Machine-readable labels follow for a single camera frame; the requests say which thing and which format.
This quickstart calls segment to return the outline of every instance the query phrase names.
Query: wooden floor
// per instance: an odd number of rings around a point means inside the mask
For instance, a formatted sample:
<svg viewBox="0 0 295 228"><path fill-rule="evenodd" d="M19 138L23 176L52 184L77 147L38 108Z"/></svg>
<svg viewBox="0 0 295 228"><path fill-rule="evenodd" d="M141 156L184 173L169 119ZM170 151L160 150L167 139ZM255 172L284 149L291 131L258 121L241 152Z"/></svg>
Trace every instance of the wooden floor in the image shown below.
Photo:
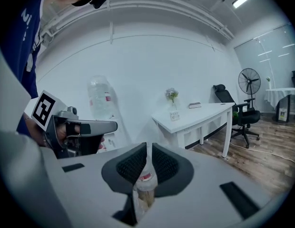
<svg viewBox="0 0 295 228"><path fill-rule="evenodd" d="M263 114L258 123L250 130L260 134L260 140L248 135L250 149L275 153L295 161L295 120L281 124L274 122L272 114ZM196 145L190 150L218 157L229 165L239 169L250 178L260 183L271 195L275 196L290 190L295 181L295 163L283 158L254 151L248 151L230 145L228 156L222 155L226 127L211 136L203 145ZM231 140L231 143L246 146L243 136Z"/></svg>

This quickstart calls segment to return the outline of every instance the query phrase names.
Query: glass wall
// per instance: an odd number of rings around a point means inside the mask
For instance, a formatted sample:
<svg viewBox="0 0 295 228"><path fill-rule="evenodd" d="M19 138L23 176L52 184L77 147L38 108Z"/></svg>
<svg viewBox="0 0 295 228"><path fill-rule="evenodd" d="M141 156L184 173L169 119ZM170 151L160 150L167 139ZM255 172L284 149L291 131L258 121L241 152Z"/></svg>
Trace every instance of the glass wall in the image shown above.
<svg viewBox="0 0 295 228"><path fill-rule="evenodd" d="M266 78L271 79L272 88L294 87L291 77L295 70L295 30L292 25L269 31L236 47L235 52L242 69L252 68L261 78L261 87L256 93L258 110L273 111L264 101L265 90L269 88Z"/></svg>

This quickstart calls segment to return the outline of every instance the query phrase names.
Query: blue shirt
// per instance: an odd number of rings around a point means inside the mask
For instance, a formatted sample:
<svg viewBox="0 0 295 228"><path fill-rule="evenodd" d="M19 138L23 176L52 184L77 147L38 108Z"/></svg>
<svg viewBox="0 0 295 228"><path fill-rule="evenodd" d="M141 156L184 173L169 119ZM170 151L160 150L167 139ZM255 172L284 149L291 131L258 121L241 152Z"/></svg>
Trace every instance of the blue shirt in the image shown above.
<svg viewBox="0 0 295 228"><path fill-rule="evenodd" d="M43 0L28 0L12 20L0 49L15 77L31 95L38 97L35 63L40 48L39 23ZM17 131L30 136L23 117Z"/></svg>

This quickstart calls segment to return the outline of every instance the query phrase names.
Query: red label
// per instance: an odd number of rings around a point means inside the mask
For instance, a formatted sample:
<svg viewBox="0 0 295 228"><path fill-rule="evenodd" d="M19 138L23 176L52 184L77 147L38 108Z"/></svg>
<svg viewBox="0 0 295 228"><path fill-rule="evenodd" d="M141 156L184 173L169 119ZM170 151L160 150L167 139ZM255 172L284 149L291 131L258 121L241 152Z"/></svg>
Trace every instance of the red label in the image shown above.
<svg viewBox="0 0 295 228"><path fill-rule="evenodd" d="M148 179L150 176L151 176L151 173L149 173L149 174L147 174L147 175L145 175L143 177L140 177L139 179L140 180L145 180L145 179Z"/></svg>

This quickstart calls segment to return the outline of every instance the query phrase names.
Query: person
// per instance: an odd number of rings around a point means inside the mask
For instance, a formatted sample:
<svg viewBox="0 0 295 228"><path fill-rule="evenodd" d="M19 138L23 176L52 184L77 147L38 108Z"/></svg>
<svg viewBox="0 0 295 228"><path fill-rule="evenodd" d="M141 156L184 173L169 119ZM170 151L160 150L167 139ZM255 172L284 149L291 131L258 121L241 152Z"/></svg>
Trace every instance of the person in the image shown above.
<svg viewBox="0 0 295 228"><path fill-rule="evenodd" d="M27 0L12 18L8 29L0 41L0 51L15 77L21 82L31 98L38 97L36 86L35 63L40 49L40 18L43 7L50 3L73 4L82 6L91 0ZM45 146L42 129L25 113L17 131L34 139L39 146ZM59 142L66 138L66 127L59 125L56 129Z"/></svg>

